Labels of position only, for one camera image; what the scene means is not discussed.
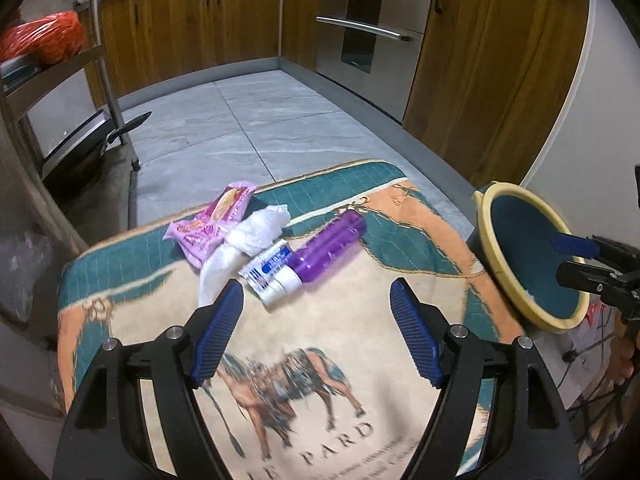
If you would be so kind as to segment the person's right hand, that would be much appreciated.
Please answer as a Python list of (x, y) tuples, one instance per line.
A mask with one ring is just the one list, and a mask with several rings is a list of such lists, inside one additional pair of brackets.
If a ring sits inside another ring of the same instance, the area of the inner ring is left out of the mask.
[(631, 339), (626, 335), (627, 326), (615, 311), (614, 332), (611, 339), (610, 362), (606, 374), (616, 385), (621, 385), (634, 374), (632, 358), (639, 349), (639, 337)]

